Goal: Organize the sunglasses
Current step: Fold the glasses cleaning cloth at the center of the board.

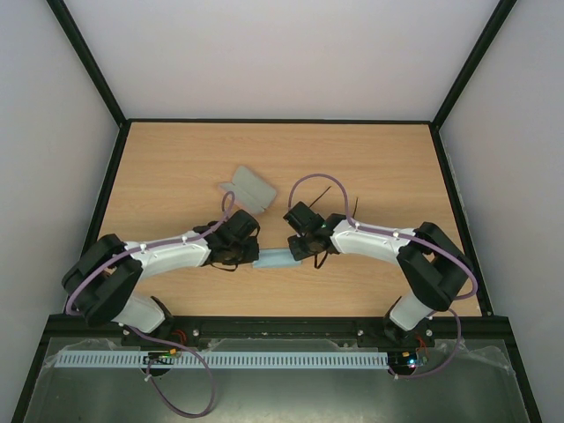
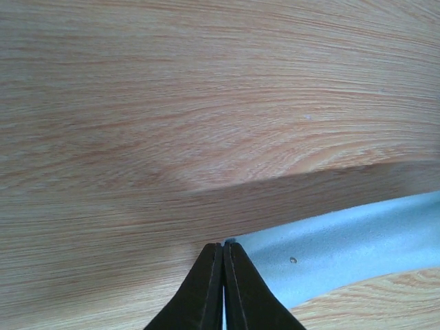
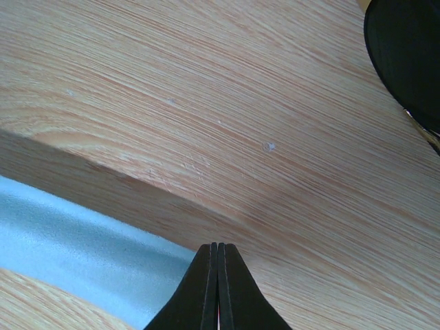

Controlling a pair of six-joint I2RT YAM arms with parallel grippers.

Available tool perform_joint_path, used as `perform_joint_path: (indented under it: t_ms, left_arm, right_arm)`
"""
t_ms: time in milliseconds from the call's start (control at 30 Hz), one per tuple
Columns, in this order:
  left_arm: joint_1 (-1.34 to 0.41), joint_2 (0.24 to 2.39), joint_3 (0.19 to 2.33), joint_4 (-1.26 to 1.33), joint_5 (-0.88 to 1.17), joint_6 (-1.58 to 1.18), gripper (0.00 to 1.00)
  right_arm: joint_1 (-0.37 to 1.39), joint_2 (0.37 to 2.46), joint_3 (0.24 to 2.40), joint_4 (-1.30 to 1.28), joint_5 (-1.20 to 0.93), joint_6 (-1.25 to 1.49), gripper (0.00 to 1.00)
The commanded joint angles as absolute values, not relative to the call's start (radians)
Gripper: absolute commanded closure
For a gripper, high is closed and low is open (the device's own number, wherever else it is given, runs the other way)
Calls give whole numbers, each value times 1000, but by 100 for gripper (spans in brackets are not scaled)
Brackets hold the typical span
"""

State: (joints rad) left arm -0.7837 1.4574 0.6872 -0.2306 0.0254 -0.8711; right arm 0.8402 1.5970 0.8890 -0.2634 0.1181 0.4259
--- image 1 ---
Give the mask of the light blue cleaning cloth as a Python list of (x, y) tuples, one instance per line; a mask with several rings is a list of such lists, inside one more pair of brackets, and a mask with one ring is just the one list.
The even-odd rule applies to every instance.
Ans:
[(252, 263), (254, 269), (284, 269), (300, 266), (290, 249), (260, 249), (258, 259)]

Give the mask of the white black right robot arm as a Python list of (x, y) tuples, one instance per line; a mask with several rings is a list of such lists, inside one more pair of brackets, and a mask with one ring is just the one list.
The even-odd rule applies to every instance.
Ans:
[(401, 269), (410, 292), (390, 307), (382, 323), (384, 336), (394, 345), (411, 339), (425, 318), (477, 292), (470, 261), (433, 223), (394, 229), (336, 213), (325, 219), (309, 208), (288, 212), (284, 221), (295, 231), (288, 245), (296, 261), (322, 253), (345, 254), (371, 257)]

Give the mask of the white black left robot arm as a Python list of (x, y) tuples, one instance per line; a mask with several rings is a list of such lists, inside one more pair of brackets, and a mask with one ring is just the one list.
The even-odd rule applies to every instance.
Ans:
[(196, 226), (171, 238), (124, 242), (105, 235), (64, 275), (64, 312), (90, 327), (118, 323), (151, 334), (172, 319), (162, 301), (136, 292), (143, 280), (182, 268), (226, 266), (234, 271), (258, 259), (260, 229)]

